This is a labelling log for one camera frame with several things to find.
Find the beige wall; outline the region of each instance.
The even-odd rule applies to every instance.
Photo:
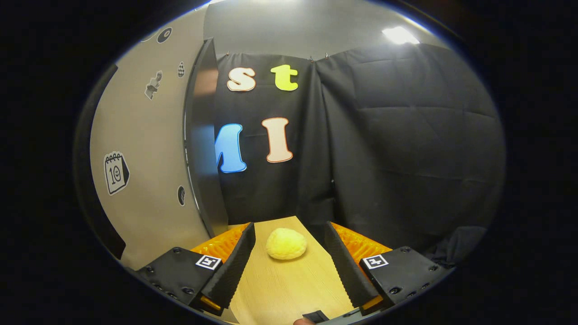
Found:
[[[143,267],[174,246],[192,248],[209,239],[192,197],[183,147],[183,104],[192,64],[203,44],[206,7],[161,27],[172,27],[164,43],[158,33],[116,62],[117,72],[99,104],[90,139],[92,176],[100,202],[127,243],[121,263]],[[184,62],[182,78],[177,68]],[[152,100],[145,88],[163,72]],[[122,152],[130,177],[109,195],[104,157]],[[177,189],[186,191],[185,205]]]

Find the ceiling light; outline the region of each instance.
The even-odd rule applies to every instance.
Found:
[[[403,27],[388,28],[381,31],[387,36],[392,42],[396,44],[411,43],[419,44],[420,41],[413,37],[407,30]]]

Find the wooden table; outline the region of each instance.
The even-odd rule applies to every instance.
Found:
[[[275,260],[265,251],[269,234],[282,227],[305,236],[307,250],[301,257]],[[305,313],[321,310],[332,319],[353,310],[353,306],[331,256],[293,216],[255,223],[255,247],[230,310],[241,325],[292,325]]]

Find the gray wall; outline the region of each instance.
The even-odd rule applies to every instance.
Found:
[[[383,29],[403,26],[421,43],[436,36],[387,7],[364,0],[224,0],[209,5],[205,37],[219,54],[282,54],[319,60],[388,42]]]
[[[98,198],[127,247],[121,263],[138,269],[174,246],[187,249],[207,241],[192,197],[184,158],[183,105],[190,68],[203,44],[206,7],[160,27],[116,64],[117,72],[98,103],[91,130],[90,157]],[[172,27],[163,43],[160,31]],[[180,62],[186,68],[177,76]],[[153,100],[147,83],[163,72]],[[130,177],[118,193],[109,195],[103,159],[122,152]],[[185,205],[177,189],[186,190]]]

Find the yellow sponge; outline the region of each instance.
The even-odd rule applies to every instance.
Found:
[[[305,237],[289,228],[277,228],[267,238],[267,254],[278,260],[291,260],[303,255],[307,249]]]

